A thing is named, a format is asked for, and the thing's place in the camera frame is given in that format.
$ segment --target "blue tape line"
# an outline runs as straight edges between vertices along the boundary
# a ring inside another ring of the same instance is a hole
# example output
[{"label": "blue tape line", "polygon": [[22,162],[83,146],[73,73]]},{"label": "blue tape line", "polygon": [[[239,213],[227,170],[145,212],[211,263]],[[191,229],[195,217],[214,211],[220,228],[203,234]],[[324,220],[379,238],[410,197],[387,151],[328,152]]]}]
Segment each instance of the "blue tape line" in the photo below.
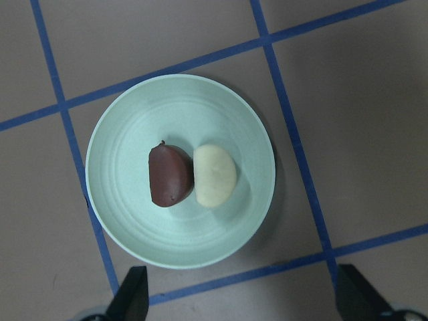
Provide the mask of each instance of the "blue tape line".
[{"label": "blue tape line", "polygon": [[274,274],[282,273],[285,271],[293,270],[310,264],[318,263],[324,261],[325,257],[323,253],[317,253],[312,255],[307,255],[294,259],[284,264],[270,265],[266,267],[261,267],[256,270],[251,270],[247,272],[242,272],[239,274],[234,274],[232,276],[226,276],[224,278],[219,278],[216,280],[204,282],[194,286],[188,286],[186,288],[181,288],[179,290],[170,291],[167,293],[156,294],[150,297],[150,305],[154,306],[157,304],[162,304],[168,301],[176,300],[179,298],[184,298],[186,296],[192,296],[194,294],[199,294],[202,292],[223,288],[225,286],[231,286],[233,284],[238,284],[258,278],[263,278],[266,276],[271,276]]},{"label": "blue tape line", "polygon": [[297,25],[295,27],[291,27],[285,30],[281,30],[275,33],[270,34],[271,42],[278,42],[281,40],[285,40],[291,37],[296,37],[297,35],[302,35],[303,33],[308,33],[310,31],[314,31],[315,29],[325,27],[327,25],[331,25],[333,23],[338,23],[340,21],[344,21],[347,19],[352,19],[355,17],[359,17],[361,15],[365,15],[367,13],[372,13],[383,9],[385,7],[389,7],[390,5],[394,5],[397,3],[405,2],[406,0],[379,0],[367,3],[365,5],[360,5],[358,7],[354,7],[348,10],[344,10],[338,13],[334,13],[332,15],[328,15],[323,18],[319,18],[307,23],[303,23],[301,25]]},{"label": "blue tape line", "polygon": [[[400,3],[400,2],[404,2],[406,0],[394,0],[394,1],[375,1],[372,3],[368,3],[366,5],[361,5],[359,7],[355,7],[346,11],[342,11],[340,13],[335,13],[333,15],[329,15],[328,17],[324,17],[324,18],[320,18],[311,22],[307,22],[307,23],[303,23],[301,25],[295,26],[295,27],[291,27],[289,29],[285,29],[285,30],[281,30],[278,32],[275,32],[273,34],[268,34],[268,30],[266,27],[262,26],[262,21],[258,21],[256,20],[257,23],[257,28],[259,29],[259,33],[261,35],[263,35],[262,37],[260,37],[259,39],[254,39],[254,40],[250,40],[244,43],[241,43],[239,45],[234,45],[231,46],[229,48],[223,49],[223,50],[219,50],[204,56],[201,56],[199,58],[195,58],[195,59],[191,59],[191,60],[187,60],[183,63],[180,64],[176,64],[173,66],[169,66],[166,68],[163,68],[161,70],[155,71],[155,72],[151,72],[149,74],[143,75],[143,76],[139,76],[130,80],[126,80],[124,82],[115,84],[115,85],[111,85],[75,98],[72,98],[70,100],[66,100],[65,101],[65,108],[73,108],[82,104],[86,104],[89,102],[92,102],[94,100],[97,99],[101,99],[104,97],[107,97],[109,95],[113,95],[113,94],[117,94],[119,92],[122,92],[126,89],[128,89],[129,87],[132,87],[133,85],[142,82],[143,80],[155,77],[155,76],[161,76],[164,74],[173,74],[173,73],[179,73],[179,72],[184,72],[186,70],[189,69],[193,69],[205,64],[209,64],[211,62],[215,62],[217,60],[221,60],[223,58],[228,58],[237,54],[241,54],[243,52],[249,51],[249,50],[253,50],[259,47],[262,47],[264,45],[270,44],[270,43],[274,43],[274,42],[278,42],[281,40],[285,40],[297,35],[302,35],[303,33],[307,33],[310,31],[313,31],[315,29],[318,29],[320,27],[324,27],[326,25],[330,25],[332,23],[336,23],[345,19],[351,19],[353,17],[358,17],[360,15],[364,15],[366,13],[371,13],[374,12],[376,10],[388,7],[390,5],[394,5],[396,3]],[[41,20],[41,22],[44,25],[43,22],[43,18],[41,16],[41,11],[38,5],[37,1],[32,1],[33,4],[33,10],[35,10],[37,12],[37,16],[39,17],[38,19]],[[254,11],[260,11],[261,12],[261,7],[259,4],[259,1],[254,1],[251,0],[251,5],[253,7]],[[47,48],[49,48],[49,50],[47,51],[49,60],[53,61],[53,55],[50,51],[50,44],[47,38],[47,33],[46,32],[42,32],[43,38],[46,39],[47,41],[45,41],[45,46],[47,46]],[[52,77],[51,80],[53,82],[54,88],[61,88],[60,86],[60,82],[59,82],[59,78],[58,78],[58,72],[56,71],[56,68],[54,67],[54,64],[51,64],[48,66],[48,68],[53,68],[52,70],[52,74],[56,75],[56,77]],[[60,90],[57,94],[57,97],[61,97],[63,96],[61,94],[62,90]],[[23,118],[18,117],[18,118],[14,118],[11,120],[7,120],[5,122],[0,123],[0,131],[2,130],[6,130],[12,127],[16,127],[19,126],[21,124],[25,124],[26,122],[47,116],[47,114],[43,114],[41,113],[40,117],[35,117],[35,118],[31,118],[32,113],[29,113],[29,118],[26,118],[26,115],[23,115]]]},{"label": "blue tape line", "polygon": [[62,91],[60,77],[58,76],[54,55],[52,54],[51,45],[49,43],[49,37],[47,36],[45,21],[43,20],[43,15],[41,14],[40,4],[38,0],[30,0],[30,2],[31,8],[33,9],[35,24],[37,25],[37,30],[39,32],[41,46],[45,55],[47,68],[49,70],[49,75],[51,76],[53,90],[55,91],[57,101],[63,102],[65,100],[64,93]]},{"label": "blue tape line", "polygon": [[366,249],[371,249],[374,247],[384,246],[398,241],[403,241],[405,239],[410,239],[412,237],[417,237],[421,235],[428,234],[428,223],[410,229],[404,229],[402,231],[374,237],[372,239],[367,239],[358,243],[345,245],[342,247],[337,247],[333,250],[336,257],[352,254],[359,251],[364,251]]},{"label": "blue tape line", "polygon": [[261,9],[259,0],[251,0],[251,8],[253,9],[253,16],[255,19],[255,24],[259,31],[260,36],[265,36],[269,34],[268,27],[266,25],[266,20],[263,15],[263,10]]},{"label": "blue tape line", "polygon": [[[45,55],[47,68],[51,76],[52,86],[55,91],[56,99],[58,101],[58,109],[61,112],[62,122],[64,125],[64,129],[66,131],[70,150],[72,152],[73,161],[76,166],[76,170],[78,172],[78,177],[82,188],[82,192],[85,198],[88,199],[88,192],[86,190],[86,180],[85,180],[85,172],[84,172],[82,156],[79,151],[76,135],[74,134],[72,120],[70,118],[70,114],[68,112],[68,109],[65,103],[62,85],[60,82],[60,78],[58,76],[54,55],[52,54],[51,46],[47,36],[46,26],[43,20],[43,15],[41,12],[39,1],[31,0],[31,8],[33,9],[35,23],[37,25],[37,30],[39,32],[39,37],[41,41],[41,46],[43,48],[43,52]],[[110,287],[113,291],[113,294],[115,294],[119,288],[118,280],[117,280],[116,272],[114,271],[114,266],[110,257],[110,253],[108,252],[104,234],[102,233],[100,222],[97,220],[92,209],[88,209],[88,214],[92,224],[92,229],[94,230],[95,238],[98,244],[98,249],[100,250],[100,255],[102,257],[104,268],[107,273],[108,281],[110,282]]]},{"label": "blue tape line", "polygon": [[169,67],[165,67],[163,69],[159,69],[154,72],[150,72],[148,74],[145,74],[143,76],[135,77],[133,79],[126,80],[124,82],[120,82],[115,85],[111,85],[99,90],[95,90],[93,92],[89,92],[87,94],[71,98],[67,100],[67,107],[73,108],[82,104],[86,104],[88,102],[107,97],[109,95],[117,94],[119,92],[122,92],[124,90],[129,89],[133,85],[136,85],[144,80],[162,76],[166,74],[178,74],[181,72],[185,72],[187,70],[197,68],[199,66],[203,66],[206,64],[210,64],[211,62],[216,62],[218,60],[222,60],[224,58],[228,58],[237,54],[241,54],[243,52],[253,50],[255,48],[261,47],[265,43],[265,39],[254,39],[247,42],[240,43],[238,45],[234,45],[232,47],[228,47],[222,50],[214,51],[212,53],[208,53],[206,55],[193,58],[190,60],[187,60],[185,62],[181,62],[179,64],[175,64]]},{"label": "blue tape line", "polygon": [[34,112],[29,112],[28,114],[24,114],[9,120],[6,120],[4,122],[0,122],[0,132],[7,130],[9,128],[13,128],[22,124],[25,124],[27,122],[32,122],[33,120],[43,118],[52,114],[55,114],[59,112],[60,109],[58,108],[58,105],[51,105],[39,110],[36,110]]},{"label": "blue tape line", "polygon": [[[383,235],[380,237],[374,237],[372,239],[367,239],[365,241],[357,242],[354,244],[337,247],[336,249],[333,249],[332,252],[336,257],[340,257],[426,234],[428,234],[428,223],[417,227],[412,227],[410,229],[405,229],[395,233]],[[272,276],[274,274],[279,274],[296,268],[301,268],[310,264],[319,263],[321,261],[326,260],[326,256],[327,255],[324,252],[316,253],[304,257],[299,257],[298,259],[294,259],[283,264],[269,265],[267,267],[234,274],[232,276],[227,276],[201,284],[196,284],[194,286],[188,286],[186,288],[181,288],[167,293],[155,294],[150,297],[150,305],[154,306],[179,298],[184,298],[186,296],[192,296],[225,286],[232,286],[241,282],[263,278],[265,276]]]},{"label": "blue tape line", "polygon": [[[74,164],[78,172],[80,186],[82,188],[82,191],[84,193],[86,200],[88,200],[89,197],[88,197],[88,191],[86,189],[85,169],[83,166],[82,156],[79,151],[78,142],[76,140],[76,135],[74,134],[72,120],[70,118],[70,114],[68,110],[62,110],[61,117],[62,117],[62,122],[64,124],[64,128],[66,130],[68,144],[72,152]],[[101,224],[96,218],[94,210],[90,206],[90,202],[88,202],[88,205],[89,205],[88,207],[89,218],[92,224],[92,229],[94,230],[95,238],[98,244],[98,249],[100,250],[102,262],[104,264],[104,269],[106,270],[107,278],[110,283],[110,287],[113,291],[113,294],[115,294],[119,289],[119,283],[118,283],[116,272],[114,271],[112,258],[110,257],[110,253],[106,245],[106,239],[102,232]]]},{"label": "blue tape line", "polygon": [[[261,30],[261,32],[268,32],[259,1],[252,0],[251,5],[253,7],[253,14],[257,23],[257,28]],[[280,68],[278,66],[278,61],[276,59],[275,51],[272,47],[272,44],[265,45],[263,47],[263,50],[265,52],[266,60],[268,62],[267,64],[269,66],[270,73],[272,75],[272,80],[274,81],[274,86],[280,101],[282,114],[284,115],[284,119],[286,121],[288,134],[290,135],[290,139],[292,141],[294,154],[296,155],[296,160],[300,169],[300,174],[303,179],[306,194],[308,196],[309,204],[312,210],[312,215],[314,217],[316,229],[318,231],[318,236],[321,241],[322,249],[326,254],[328,271],[330,272],[333,285],[335,286],[337,274],[336,259],[332,252],[330,237],[328,235],[327,227],[324,222],[320,202],[315,191],[314,182],[310,174],[308,161],[306,160],[296,121],[294,120],[290,101],[288,100],[286,87],[284,86],[284,82],[282,80]]]}]

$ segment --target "cut fruit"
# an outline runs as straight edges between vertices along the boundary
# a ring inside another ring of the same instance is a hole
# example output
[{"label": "cut fruit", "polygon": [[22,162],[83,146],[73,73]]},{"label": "cut fruit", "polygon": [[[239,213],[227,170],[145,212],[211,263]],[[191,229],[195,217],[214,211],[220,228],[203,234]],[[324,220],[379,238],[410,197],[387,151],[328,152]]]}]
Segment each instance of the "cut fruit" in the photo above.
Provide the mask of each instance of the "cut fruit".
[{"label": "cut fruit", "polygon": [[214,144],[193,152],[196,200],[204,207],[217,207],[230,198],[236,186],[236,168],[229,153]]}]

